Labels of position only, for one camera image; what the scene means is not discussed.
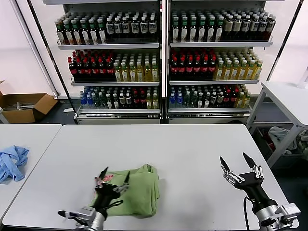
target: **blue towel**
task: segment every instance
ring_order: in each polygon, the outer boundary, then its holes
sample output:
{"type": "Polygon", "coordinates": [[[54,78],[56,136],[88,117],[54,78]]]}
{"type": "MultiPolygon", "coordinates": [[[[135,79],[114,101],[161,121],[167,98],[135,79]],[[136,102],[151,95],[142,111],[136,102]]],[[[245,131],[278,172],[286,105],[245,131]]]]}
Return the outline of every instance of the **blue towel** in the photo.
{"type": "Polygon", "coordinates": [[[27,162],[29,150],[23,147],[12,146],[0,151],[0,182],[8,176],[19,181],[25,176],[17,167],[27,162]]]}

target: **storage rack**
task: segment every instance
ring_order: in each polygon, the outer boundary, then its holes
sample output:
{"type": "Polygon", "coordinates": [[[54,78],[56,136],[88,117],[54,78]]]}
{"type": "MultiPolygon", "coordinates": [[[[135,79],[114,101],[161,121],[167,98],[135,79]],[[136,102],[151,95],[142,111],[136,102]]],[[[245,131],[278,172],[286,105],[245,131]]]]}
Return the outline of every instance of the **storage rack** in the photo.
{"type": "MultiPolygon", "coordinates": [[[[127,12],[137,10],[151,10],[157,14],[157,36],[156,42],[143,42],[131,39],[122,39],[122,43],[107,43],[98,45],[61,45],[58,42],[60,50],[113,50],[121,52],[123,49],[129,51],[156,52],[157,69],[160,77],[159,82],[75,82],[71,78],[73,87],[83,86],[102,86],[102,87],[126,87],[126,86],[161,86],[161,60],[162,60],[162,39],[161,39],[161,19],[159,0],[43,0],[46,5],[63,5],[66,12],[127,12]]],[[[161,88],[159,89],[159,107],[161,107],[161,88]]],[[[162,118],[161,108],[158,109],[81,109],[81,106],[75,107],[76,113],[74,120],[78,124],[159,124],[162,118]]]]}

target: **white shelf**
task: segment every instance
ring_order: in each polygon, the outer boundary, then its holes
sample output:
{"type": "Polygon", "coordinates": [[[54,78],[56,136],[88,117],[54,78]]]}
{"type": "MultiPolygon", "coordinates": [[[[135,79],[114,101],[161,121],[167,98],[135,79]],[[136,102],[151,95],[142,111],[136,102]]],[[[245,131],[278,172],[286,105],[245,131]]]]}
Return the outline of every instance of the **white shelf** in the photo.
{"type": "Polygon", "coordinates": [[[172,42],[170,47],[269,47],[273,42],[172,42]]]}
{"type": "Polygon", "coordinates": [[[159,82],[101,82],[101,83],[71,83],[74,87],[112,87],[112,86],[158,86],[159,82]]]}
{"type": "Polygon", "coordinates": [[[259,80],[209,80],[209,81],[170,81],[170,85],[217,85],[217,84],[255,84],[259,80]]]}
{"type": "Polygon", "coordinates": [[[250,108],[169,108],[169,113],[250,113],[250,108]]]}
{"type": "Polygon", "coordinates": [[[91,50],[91,49],[151,49],[159,48],[159,43],[125,43],[99,45],[60,45],[60,50],[91,50]]]}
{"type": "Polygon", "coordinates": [[[43,0],[45,5],[85,4],[85,3],[109,3],[109,2],[143,2],[157,0],[43,0]]]}

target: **gray floor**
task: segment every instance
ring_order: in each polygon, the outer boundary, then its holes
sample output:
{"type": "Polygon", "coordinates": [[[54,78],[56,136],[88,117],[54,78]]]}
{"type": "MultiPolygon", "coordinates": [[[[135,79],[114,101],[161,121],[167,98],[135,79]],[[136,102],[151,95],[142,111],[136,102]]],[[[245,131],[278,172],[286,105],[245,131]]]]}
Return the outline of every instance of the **gray floor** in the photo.
{"type": "MultiPolygon", "coordinates": [[[[62,101],[49,112],[49,114],[40,123],[59,123],[59,124],[75,124],[73,120],[74,113],[63,113],[65,108],[70,108],[67,101],[62,101]]],[[[285,116],[277,107],[273,107],[271,103],[264,103],[257,115],[257,120],[285,121],[285,116]]],[[[299,228],[292,229],[294,231],[308,231],[308,162],[302,160],[289,169],[273,169],[272,172],[276,177],[280,187],[289,202],[294,202],[302,211],[299,219],[299,228]]],[[[16,231],[21,228],[4,227],[4,231],[16,231]]]]}

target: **green cloth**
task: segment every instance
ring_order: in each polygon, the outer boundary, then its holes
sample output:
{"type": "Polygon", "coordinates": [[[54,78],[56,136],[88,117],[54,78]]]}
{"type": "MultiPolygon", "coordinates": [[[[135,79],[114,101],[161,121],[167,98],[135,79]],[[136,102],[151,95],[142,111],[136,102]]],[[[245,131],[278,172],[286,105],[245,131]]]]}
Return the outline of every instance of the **green cloth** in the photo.
{"type": "Polygon", "coordinates": [[[109,216],[153,216],[157,210],[157,199],[159,198],[158,174],[156,168],[145,164],[138,169],[125,170],[119,172],[107,172],[107,183],[122,185],[126,175],[130,171],[129,187],[120,198],[113,200],[123,200],[119,206],[108,209],[109,216]]]}

